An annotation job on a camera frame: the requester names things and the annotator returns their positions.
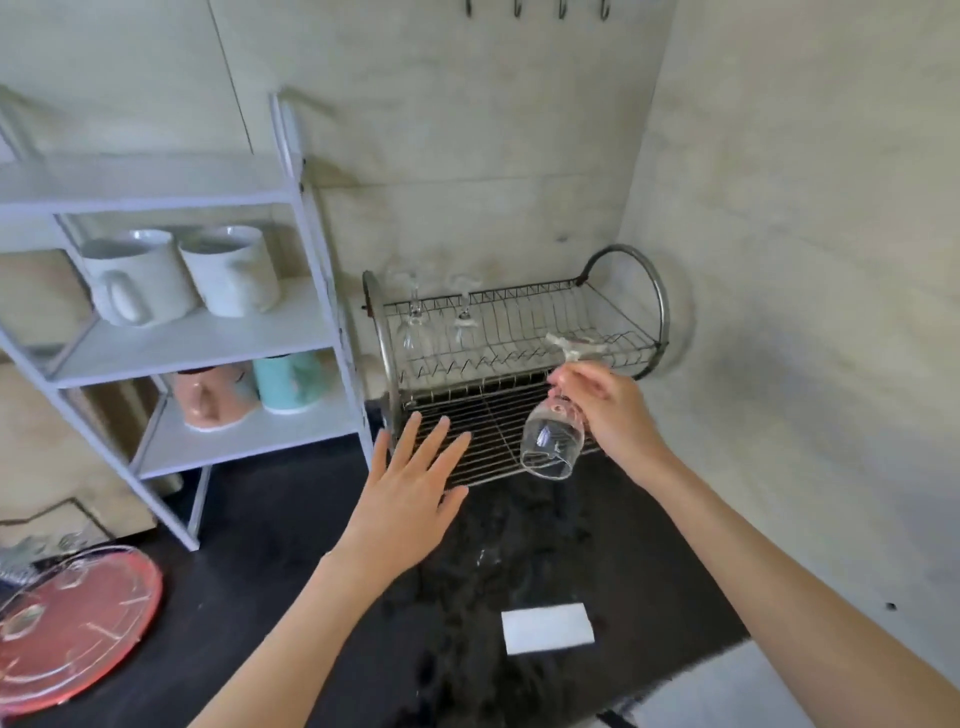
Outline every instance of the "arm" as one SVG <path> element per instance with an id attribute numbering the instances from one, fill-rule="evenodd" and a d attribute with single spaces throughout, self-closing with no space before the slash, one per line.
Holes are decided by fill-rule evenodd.
<path id="1" fill-rule="evenodd" d="M 662 441 L 635 382 L 595 362 L 551 381 L 684 534 L 816 725 L 957 724 L 960 692 L 713 493 Z"/>
<path id="2" fill-rule="evenodd" d="M 300 728 L 306 723 L 357 621 L 395 578 L 437 547 L 467 496 L 464 487 L 444 494 L 444 485 L 469 435 L 461 435 L 434 461 L 449 421 L 441 420 L 414 452 L 419 425 L 415 413 L 389 468 L 388 438 L 380 433 L 370 477 L 344 535 L 190 728 Z"/>

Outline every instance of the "dish rack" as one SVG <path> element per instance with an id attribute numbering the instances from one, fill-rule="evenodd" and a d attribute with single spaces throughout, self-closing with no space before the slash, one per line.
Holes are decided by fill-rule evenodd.
<path id="1" fill-rule="evenodd" d="M 628 316 L 603 286 L 589 279 L 604 255 L 626 254 L 649 278 L 659 311 L 656 335 Z M 376 275 L 363 275 L 367 315 L 373 319 L 387 376 L 381 402 L 385 425 L 394 443 L 410 415 L 423 419 L 420 439 L 439 419 L 450 418 L 447 441 L 472 433 L 466 455 L 449 484 L 478 485 L 522 470 L 519 444 L 527 415 L 546 397 L 546 377 L 564 363 L 564 353 L 544 338 L 603 344 L 598 354 L 612 369 L 640 379 L 652 372 L 666 350 L 670 314 L 666 291 L 653 263 L 636 248 L 609 245 L 593 254 L 572 279 L 550 280 L 469 294 L 472 328 L 454 326 L 462 296 L 420 298 L 423 325 L 414 331 L 414 346 L 403 348 L 399 330 L 411 313 L 411 301 L 386 303 Z M 596 449 L 587 439 L 583 452 Z"/>

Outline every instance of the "teal mug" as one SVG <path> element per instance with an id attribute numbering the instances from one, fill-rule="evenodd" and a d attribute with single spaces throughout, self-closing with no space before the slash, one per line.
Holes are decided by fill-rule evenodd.
<path id="1" fill-rule="evenodd" d="M 309 409 L 326 389 L 324 367 L 313 352 L 268 356 L 253 361 L 263 408 L 292 415 Z"/>

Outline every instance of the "hand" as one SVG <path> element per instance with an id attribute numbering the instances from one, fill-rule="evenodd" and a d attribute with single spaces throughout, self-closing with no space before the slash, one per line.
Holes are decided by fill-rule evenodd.
<path id="1" fill-rule="evenodd" d="M 676 461 L 657 430 L 636 382 L 597 361 L 567 362 L 548 381 L 587 417 L 597 444 L 641 485 L 652 468 Z"/>
<path id="2" fill-rule="evenodd" d="M 434 461 L 450 420 L 442 418 L 414 452 L 419 428 L 420 412 L 415 412 L 403 428 L 389 468 L 389 437 L 380 431 L 367 484 L 347 530 L 330 552 L 335 559 L 349 560 L 381 589 L 440 544 L 468 493 L 466 486 L 444 492 L 444 485 L 467 450 L 469 433 L 460 435 Z"/>

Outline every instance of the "pink mug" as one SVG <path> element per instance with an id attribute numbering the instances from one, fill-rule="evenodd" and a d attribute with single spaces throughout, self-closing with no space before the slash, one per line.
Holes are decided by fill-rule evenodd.
<path id="1" fill-rule="evenodd" d="M 236 364 L 177 372 L 174 397 L 186 425 L 209 431 L 243 420 L 259 406 L 251 379 Z"/>

